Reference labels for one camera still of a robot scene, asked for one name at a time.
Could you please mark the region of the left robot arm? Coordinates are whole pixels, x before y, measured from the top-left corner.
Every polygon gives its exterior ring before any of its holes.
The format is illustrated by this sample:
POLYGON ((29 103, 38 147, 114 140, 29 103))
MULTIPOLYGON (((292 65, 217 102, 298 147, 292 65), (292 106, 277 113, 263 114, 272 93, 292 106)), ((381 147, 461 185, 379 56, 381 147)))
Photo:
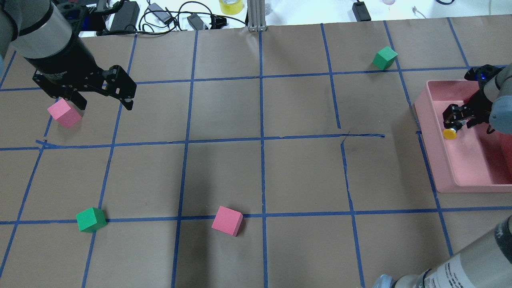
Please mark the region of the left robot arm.
POLYGON ((13 47, 35 69, 33 81, 51 98, 63 98, 84 110, 81 92, 113 97, 133 109, 136 83, 119 65, 101 69, 79 38, 96 19, 116 13, 124 1, 99 9, 76 2, 2 0, 1 60, 13 47))

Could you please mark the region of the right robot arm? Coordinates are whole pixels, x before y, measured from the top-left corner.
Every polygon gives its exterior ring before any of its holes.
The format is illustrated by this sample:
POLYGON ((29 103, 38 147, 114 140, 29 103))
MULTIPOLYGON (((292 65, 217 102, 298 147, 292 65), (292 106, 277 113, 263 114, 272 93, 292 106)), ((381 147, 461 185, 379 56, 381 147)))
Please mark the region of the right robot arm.
MULTIPOLYGON (((472 67, 428 81, 415 102, 439 193, 511 192, 511 66, 472 67)), ((510 288, 511 217, 419 275, 381 275, 375 288, 510 288)))

